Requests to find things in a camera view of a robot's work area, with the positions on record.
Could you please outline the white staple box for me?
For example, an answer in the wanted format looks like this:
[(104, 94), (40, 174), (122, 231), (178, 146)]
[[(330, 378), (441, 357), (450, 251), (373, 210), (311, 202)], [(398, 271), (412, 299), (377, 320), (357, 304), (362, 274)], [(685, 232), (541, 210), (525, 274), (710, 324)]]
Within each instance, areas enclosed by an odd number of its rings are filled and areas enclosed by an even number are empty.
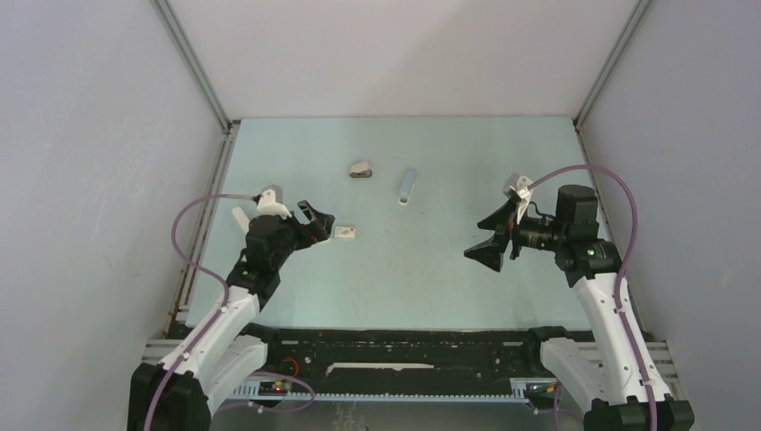
[(356, 236), (356, 228), (353, 226), (337, 226), (334, 237), (341, 240), (353, 240)]

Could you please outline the beige brown mini stapler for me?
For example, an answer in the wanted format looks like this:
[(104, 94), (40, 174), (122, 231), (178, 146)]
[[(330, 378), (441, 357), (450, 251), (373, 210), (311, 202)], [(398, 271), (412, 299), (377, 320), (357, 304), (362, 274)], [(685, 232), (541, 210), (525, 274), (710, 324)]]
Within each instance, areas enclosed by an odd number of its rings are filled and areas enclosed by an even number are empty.
[(372, 175), (372, 167), (368, 161), (354, 163), (349, 168), (349, 177), (352, 179), (369, 179)]

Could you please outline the light blue stapler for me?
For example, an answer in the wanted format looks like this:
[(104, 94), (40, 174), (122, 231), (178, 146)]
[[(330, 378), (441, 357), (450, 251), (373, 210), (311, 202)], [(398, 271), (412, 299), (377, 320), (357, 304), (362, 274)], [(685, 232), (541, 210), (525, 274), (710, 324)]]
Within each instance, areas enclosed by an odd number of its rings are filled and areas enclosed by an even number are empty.
[(417, 170), (407, 169), (402, 177), (398, 189), (398, 203), (405, 207), (409, 204), (417, 178)]

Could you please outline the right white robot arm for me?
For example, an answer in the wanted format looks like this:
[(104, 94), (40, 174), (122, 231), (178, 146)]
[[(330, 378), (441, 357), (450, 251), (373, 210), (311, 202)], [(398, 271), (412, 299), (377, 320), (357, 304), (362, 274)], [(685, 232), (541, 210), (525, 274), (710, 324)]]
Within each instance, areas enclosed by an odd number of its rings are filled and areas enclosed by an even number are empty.
[(599, 366), (582, 356), (565, 335), (527, 345), (525, 369), (552, 373), (582, 408), (586, 430), (688, 430), (695, 414), (674, 397), (662, 379), (638, 330), (622, 259), (613, 242), (599, 237), (598, 200), (592, 188), (565, 185), (558, 190), (555, 214), (530, 217), (527, 186), (509, 186), (505, 204), (478, 223), (492, 237), (465, 250), (468, 259), (500, 271), (503, 258), (517, 259), (531, 248), (551, 251), (587, 319), (600, 355)]

